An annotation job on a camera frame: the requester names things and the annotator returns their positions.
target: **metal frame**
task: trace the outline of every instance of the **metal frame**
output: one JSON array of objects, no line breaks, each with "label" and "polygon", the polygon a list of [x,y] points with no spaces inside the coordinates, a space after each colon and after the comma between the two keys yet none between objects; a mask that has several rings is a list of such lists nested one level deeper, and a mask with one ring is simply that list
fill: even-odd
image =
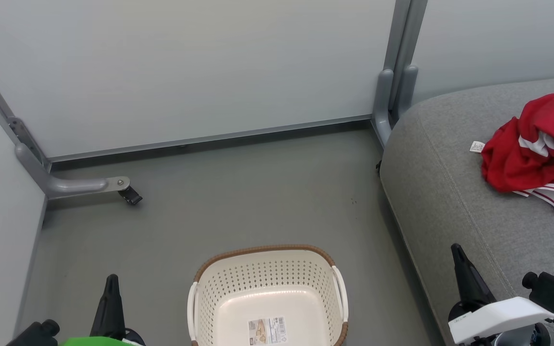
[{"label": "metal frame", "polygon": [[[409,5],[409,11],[407,12],[407,19],[403,29],[403,37],[401,45],[399,46],[396,64],[394,66],[395,78],[390,92],[389,104],[389,108],[391,110],[394,109],[394,103],[398,94],[405,91],[402,87],[400,87],[400,83],[403,78],[403,72],[405,72],[409,66],[412,66],[412,57],[414,56],[414,50],[416,49],[416,43],[418,42],[418,34],[420,33],[422,19],[425,15],[425,10],[427,9],[427,2],[428,0],[411,0],[411,4]],[[409,73],[410,76],[406,76],[406,78],[411,78],[411,70],[407,73]],[[414,84],[407,85],[407,87],[413,88]]]},{"label": "metal frame", "polygon": [[398,121],[412,105],[417,66],[411,65],[428,0],[397,0],[390,28],[384,70],[378,77],[373,107],[373,128],[383,147]]},{"label": "metal frame", "polygon": [[407,24],[407,16],[411,0],[396,0],[394,3],[393,21],[390,26],[389,42],[386,48],[384,66],[378,75],[376,98],[373,104],[371,124],[376,131],[382,147],[389,139],[392,131],[390,125],[390,96],[394,83],[394,72],[398,68],[400,47]]},{"label": "metal frame", "polygon": [[0,125],[15,144],[15,154],[29,175],[48,199],[90,195],[118,191],[129,204],[138,203],[142,197],[129,186],[128,177],[98,179],[59,179],[50,171],[50,161],[33,139],[24,122],[14,116],[0,93]]}]

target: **gray metal bracket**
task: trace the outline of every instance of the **gray metal bracket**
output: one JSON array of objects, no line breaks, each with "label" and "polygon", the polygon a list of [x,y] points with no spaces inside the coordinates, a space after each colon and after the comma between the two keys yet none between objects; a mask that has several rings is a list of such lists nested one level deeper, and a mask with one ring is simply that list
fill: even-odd
[{"label": "gray metal bracket", "polygon": [[40,150],[40,147],[38,147],[38,144],[31,136],[31,133],[29,133],[29,130],[23,123],[23,120],[15,116],[10,116],[6,118],[6,121],[10,129],[14,132],[14,134],[18,138],[18,140],[20,140],[21,143],[29,147],[29,151],[33,153],[33,155],[40,162],[40,164],[42,164],[44,168],[48,169],[48,166],[50,164],[49,160],[46,158],[44,153],[42,153],[42,151]]},{"label": "gray metal bracket", "polygon": [[399,89],[394,99],[392,116],[395,121],[399,120],[402,114],[412,107],[412,98],[414,97],[414,88],[416,87],[416,78],[418,77],[418,67],[408,65],[403,69]]},{"label": "gray metal bracket", "polygon": [[129,204],[136,204],[140,197],[129,185],[128,177],[98,179],[59,179],[53,177],[37,160],[34,153],[25,144],[15,147],[15,154],[36,184],[44,191],[48,199],[90,195],[109,191],[118,191]]},{"label": "gray metal bracket", "polygon": [[390,90],[392,88],[394,73],[390,69],[383,70],[378,76],[378,86],[376,87],[376,98],[373,103],[373,115],[371,124],[376,131],[382,147],[386,146],[389,140],[390,132]]}]

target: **gray sofa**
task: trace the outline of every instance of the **gray sofa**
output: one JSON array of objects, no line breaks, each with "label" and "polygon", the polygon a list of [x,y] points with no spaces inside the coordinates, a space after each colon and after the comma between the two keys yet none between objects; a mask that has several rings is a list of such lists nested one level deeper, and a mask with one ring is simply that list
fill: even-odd
[{"label": "gray sofa", "polygon": [[[380,177],[446,344],[459,293],[450,252],[460,243],[498,300],[528,297],[525,273],[554,274],[554,208],[500,194],[471,142],[488,141],[554,79],[454,92],[414,105],[387,143]],[[554,346],[554,324],[547,324]]]}]

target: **white plastic basket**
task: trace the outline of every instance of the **white plastic basket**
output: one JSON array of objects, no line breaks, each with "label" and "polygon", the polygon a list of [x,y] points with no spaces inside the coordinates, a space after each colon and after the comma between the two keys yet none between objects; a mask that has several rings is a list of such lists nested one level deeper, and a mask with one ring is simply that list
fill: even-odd
[{"label": "white plastic basket", "polygon": [[347,321],[341,273],[309,245],[215,256],[198,270],[187,300],[193,346],[340,346]]}]

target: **sofa seam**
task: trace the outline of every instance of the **sofa seam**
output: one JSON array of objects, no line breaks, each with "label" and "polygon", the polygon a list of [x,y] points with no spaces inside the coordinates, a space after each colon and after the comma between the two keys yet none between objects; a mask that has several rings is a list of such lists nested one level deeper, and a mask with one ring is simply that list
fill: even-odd
[{"label": "sofa seam", "polygon": [[421,119],[420,116],[417,117],[417,122],[418,122],[418,126],[420,126],[420,129],[422,130],[422,134],[424,134],[427,142],[429,143],[429,147],[431,147],[431,149],[433,150],[433,153],[435,153],[435,156],[437,156],[438,162],[440,163],[440,167],[441,167],[441,170],[444,173],[444,176],[449,179],[451,190],[458,197],[459,204],[460,204],[461,208],[463,208],[463,210],[466,211],[466,216],[467,216],[468,223],[475,230],[476,234],[479,237],[479,241],[483,244],[485,252],[486,252],[486,257],[488,259],[490,259],[490,262],[491,262],[491,265],[493,267],[493,270],[495,271],[495,274],[499,275],[500,282],[501,282],[502,286],[504,287],[504,289],[506,290],[506,292],[509,295],[515,297],[516,296],[516,291],[514,290],[514,287],[512,287],[512,285],[510,284],[510,281],[508,280],[508,278],[506,278],[506,275],[505,275],[504,271],[501,269],[501,266],[499,265],[499,263],[497,262],[497,259],[495,258],[495,255],[492,253],[492,250],[491,250],[490,246],[486,242],[486,239],[484,239],[484,236],[482,235],[482,232],[480,232],[478,224],[474,221],[474,219],[471,215],[471,212],[469,211],[469,208],[467,207],[467,205],[463,201],[463,197],[459,193],[459,189],[456,188],[456,183],[453,179],[453,176],[450,175],[450,172],[448,171],[448,168],[446,167],[446,164],[444,164],[444,160],[442,159],[441,155],[437,151],[437,148],[435,147],[435,145],[433,145],[433,142],[431,141],[431,138],[429,137],[429,135],[427,133],[427,130],[422,125],[422,119]]}]

